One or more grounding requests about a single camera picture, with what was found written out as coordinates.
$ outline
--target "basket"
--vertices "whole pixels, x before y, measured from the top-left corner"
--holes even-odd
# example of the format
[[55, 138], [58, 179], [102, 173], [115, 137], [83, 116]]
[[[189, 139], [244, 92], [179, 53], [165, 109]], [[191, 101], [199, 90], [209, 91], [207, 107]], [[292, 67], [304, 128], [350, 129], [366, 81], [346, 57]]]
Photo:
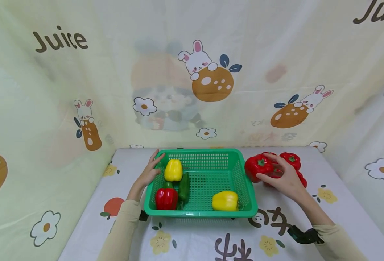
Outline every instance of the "basket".
[[[156, 168], [161, 170], [147, 187], [144, 203], [145, 212], [150, 216], [200, 217], [200, 218], [250, 218], [257, 213], [257, 201], [252, 182], [244, 171], [244, 158], [237, 149], [169, 149], [157, 154], [164, 158]], [[156, 209], [156, 192], [164, 184], [164, 169], [168, 161], [178, 159], [183, 173], [190, 178], [189, 201], [178, 210]], [[178, 192], [178, 182], [173, 183]], [[213, 195], [230, 190], [238, 194], [239, 211], [214, 211]]]

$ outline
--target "person's left hand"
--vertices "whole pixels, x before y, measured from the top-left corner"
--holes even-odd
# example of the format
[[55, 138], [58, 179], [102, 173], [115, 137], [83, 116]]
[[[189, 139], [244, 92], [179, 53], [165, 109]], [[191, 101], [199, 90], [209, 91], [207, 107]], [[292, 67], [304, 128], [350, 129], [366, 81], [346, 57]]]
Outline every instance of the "person's left hand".
[[154, 159], [157, 156], [157, 153], [159, 152], [159, 149], [157, 149], [153, 155], [151, 155], [150, 160], [148, 160], [147, 166], [145, 166], [144, 171], [141, 173], [139, 178], [137, 178], [137, 181], [135, 183], [141, 185], [141, 186], [148, 186], [153, 179], [161, 173], [160, 169], [155, 169], [154, 167], [160, 162], [161, 159], [163, 159], [165, 153], [163, 153], [161, 156], [159, 156], [157, 159]]

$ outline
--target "person's right hand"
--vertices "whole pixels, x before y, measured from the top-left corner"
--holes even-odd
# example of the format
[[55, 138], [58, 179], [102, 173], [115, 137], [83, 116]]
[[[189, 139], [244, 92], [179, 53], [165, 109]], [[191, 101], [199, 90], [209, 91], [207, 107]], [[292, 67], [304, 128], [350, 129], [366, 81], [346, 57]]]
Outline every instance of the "person's right hand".
[[306, 195], [309, 196], [307, 190], [302, 185], [299, 177], [297, 176], [296, 170], [293, 166], [286, 162], [280, 156], [264, 153], [264, 156], [268, 157], [272, 161], [276, 161], [278, 164], [274, 164], [274, 167], [279, 168], [283, 171], [283, 176], [280, 178], [271, 178], [266, 175], [266, 173], [257, 173], [256, 176], [261, 181], [266, 182], [277, 190], [279, 190], [282, 194], [291, 198], [296, 203], [299, 203]]

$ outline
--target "cartoon rabbit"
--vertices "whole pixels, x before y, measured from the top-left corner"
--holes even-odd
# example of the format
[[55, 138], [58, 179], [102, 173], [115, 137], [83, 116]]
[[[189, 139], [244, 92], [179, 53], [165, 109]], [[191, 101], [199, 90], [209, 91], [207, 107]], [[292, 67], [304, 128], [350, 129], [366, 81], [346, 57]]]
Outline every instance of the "cartoon rabbit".
[[305, 105], [306, 107], [308, 107], [308, 109], [306, 110], [307, 113], [313, 112], [315, 107], [318, 106], [318, 104], [320, 104], [324, 98], [327, 98], [334, 92], [333, 90], [329, 90], [325, 93], [322, 93], [324, 88], [324, 85], [316, 86], [315, 91], [313, 93], [303, 98], [300, 102], [296, 102], [294, 106], [298, 108], [302, 105]]
[[84, 126], [84, 120], [88, 119], [90, 123], [93, 123], [95, 119], [92, 116], [92, 109], [90, 108], [93, 105], [92, 100], [87, 100], [84, 105], [82, 105], [82, 102], [79, 100], [74, 101], [74, 105], [77, 108], [77, 115], [80, 119], [80, 124]]
[[193, 53], [181, 51], [177, 58], [186, 63], [191, 80], [197, 80], [199, 78], [199, 71], [205, 67], [208, 67], [209, 71], [215, 71], [218, 68], [217, 63], [213, 63], [208, 54], [203, 51], [202, 43], [199, 40], [193, 42]]

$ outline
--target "printed tablecloth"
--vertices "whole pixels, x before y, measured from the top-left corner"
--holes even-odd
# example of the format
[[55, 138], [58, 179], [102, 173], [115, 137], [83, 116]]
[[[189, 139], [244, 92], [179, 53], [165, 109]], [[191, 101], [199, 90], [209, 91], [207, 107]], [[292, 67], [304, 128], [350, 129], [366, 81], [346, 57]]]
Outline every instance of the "printed tablecloth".
[[[244, 159], [263, 151], [301, 157], [308, 192], [342, 225], [369, 260], [384, 260], [384, 236], [316, 148], [238, 148]], [[77, 223], [59, 261], [95, 261], [131, 185], [154, 149], [118, 149]], [[313, 244], [295, 242], [291, 225], [311, 228], [299, 206], [262, 183], [254, 185], [253, 218], [147, 217], [139, 222], [129, 260], [323, 260]]]

